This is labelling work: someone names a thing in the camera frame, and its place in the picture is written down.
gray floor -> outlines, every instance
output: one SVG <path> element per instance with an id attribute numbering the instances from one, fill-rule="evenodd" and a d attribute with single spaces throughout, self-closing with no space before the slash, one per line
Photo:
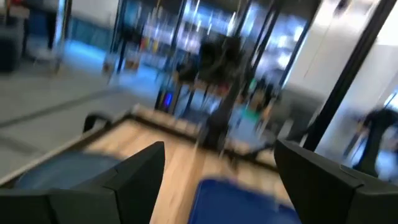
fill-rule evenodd
<path id="1" fill-rule="evenodd" d="M 71 42 L 58 74 L 47 64 L 23 62 L 18 71 L 0 76 L 0 179 L 78 137 L 90 112 L 117 116 L 136 103 L 154 106 L 164 77 L 157 78 L 157 70 L 141 66 L 138 72 L 123 72 L 107 84 L 108 78 L 101 74 L 104 56 L 100 50 Z M 195 94 L 192 106 L 199 108 L 202 98 L 202 93 Z M 253 127 L 244 120 L 232 134 L 260 144 L 257 136 L 240 131 Z"/>

person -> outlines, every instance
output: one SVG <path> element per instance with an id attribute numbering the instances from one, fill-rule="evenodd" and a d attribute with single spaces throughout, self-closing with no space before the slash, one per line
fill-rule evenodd
<path id="1" fill-rule="evenodd" d="M 54 46 L 55 31 L 57 27 L 57 13 L 58 13 L 58 1 L 57 0 L 44 0 L 44 1 L 33 1 L 25 0 L 19 3 L 21 6 L 27 7 L 32 12 L 44 13 L 45 14 L 45 28 L 47 31 L 47 49 L 52 50 Z M 66 8 L 67 21 L 70 19 L 72 4 L 69 3 Z M 68 22 L 65 24 L 65 30 L 68 30 Z M 30 27 L 29 18 L 24 20 L 24 39 L 22 43 L 22 55 L 26 55 L 27 51 L 27 40 L 29 38 Z"/>
<path id="2" fill-rule="evenodd" d="M 359 162 L 354 169 L 373 177 L 378 177 L 376 172 L 376 160 L 379 155 L 383 134 L 386 130 L 398 123 L 398 113 L 389 108 L 371 111 L 359 127 L 359 132 L 368 132 L 368 140 Z"/>
<path id="3" fill-rule="evenodd" d="M 198 62 L 190 52 L 185 55 L 182 63 L 178 63 L 176 66 L 178 72 L 178 80 L 182 82 L 193 83 L 198 73 Z"/>

